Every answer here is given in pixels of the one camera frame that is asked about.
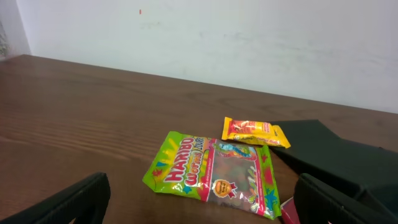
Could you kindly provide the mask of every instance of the wooden table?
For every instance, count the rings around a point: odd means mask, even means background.
[[[142,183],[169,131],[220,138],[225,116],[319,119],[346,139],[398,144],[398,114],[23,55],[0,63],[0,219],[103,171],[104,223],[271,223]],[[297,175],[272,163],[284,202]]]

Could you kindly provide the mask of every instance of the black object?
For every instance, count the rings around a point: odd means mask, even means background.
[[[398,220],[398,154],[341,139],[318,120],[279,121],[292,147],[271,149],[296,173],[308,173],[346,196]]]
[[[300,175],[293,198],[301,223],[397,223],[309,174]]]
[[[95,173],[0,224],[100,224],[111,196],[105,173]]]

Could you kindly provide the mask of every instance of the green candy package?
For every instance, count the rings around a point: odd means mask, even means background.
[[[230,144],[171,131],[143,181],[154,192],[281,215],[268,146]]]

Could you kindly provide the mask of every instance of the star graphic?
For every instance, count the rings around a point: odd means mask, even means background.
[[[182,189],[182,191],[185,192],[186,194],[188,194],[190,191],[192,191],[192,189],[191,189],[190,187],[188,187],[188,186],[185,186],[185,187]]]
[[[158,177],[160,174],[162,174],[163,170],[158,170],[158,169],[154,169],[154,171],[152,172],[152,175],[154,177]]]
[[[167,165],[167,164],[164,163],[164,162],[157,162],[157,163],[156,163],[156,166],[157,166],[157,167],[166,166],[166,165]]]
[[[274,210],[274,203],[277,202],[278,198],[274,195],[274,190],[266,189],[266,196],[264,198],[267,200],[267,207],[269,210]]]

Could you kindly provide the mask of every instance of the yellow candy wrapper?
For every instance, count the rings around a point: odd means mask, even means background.
[[[235,140],[248,144],[290,147],[278,125],[259,121],[236,121],[225,117],[222,140]]]

